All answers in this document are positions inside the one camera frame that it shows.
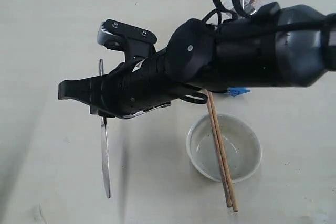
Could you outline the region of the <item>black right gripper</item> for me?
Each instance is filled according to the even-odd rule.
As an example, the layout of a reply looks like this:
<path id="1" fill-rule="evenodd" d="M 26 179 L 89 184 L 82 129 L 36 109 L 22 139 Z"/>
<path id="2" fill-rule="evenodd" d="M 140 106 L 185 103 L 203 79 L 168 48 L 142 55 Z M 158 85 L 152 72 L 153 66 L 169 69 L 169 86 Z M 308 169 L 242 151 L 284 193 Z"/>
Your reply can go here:
<path id="1" fill-rule="evenodd" d="M 192 93 L 192 87 L 178 83 L 165 72 L 165 54 L 154 54 L 122 71 L 58 85 L 58 99 L 72 99 L 89 106 L 91 115 L 121 118 L 149 110 Z"/>

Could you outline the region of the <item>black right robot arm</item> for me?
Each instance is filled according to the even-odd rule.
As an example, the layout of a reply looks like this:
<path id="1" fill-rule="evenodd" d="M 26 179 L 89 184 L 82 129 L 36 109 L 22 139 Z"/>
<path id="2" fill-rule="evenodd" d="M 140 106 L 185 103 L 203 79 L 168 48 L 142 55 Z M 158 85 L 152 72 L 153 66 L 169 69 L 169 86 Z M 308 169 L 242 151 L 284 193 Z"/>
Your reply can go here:
<path id="1" fill-rule="evenodd" d="M 204 104 L 201 90 L 308 87 L 335 71 L 335 14 L 307 5 L 263 6 L 251 19 L 215 28 L 183 23 L 167 47 L 118 65 L 109 74 L 65 80 L 59 100 L 90 106 L 90 113 L 131 118 L 181 99 Z"/>

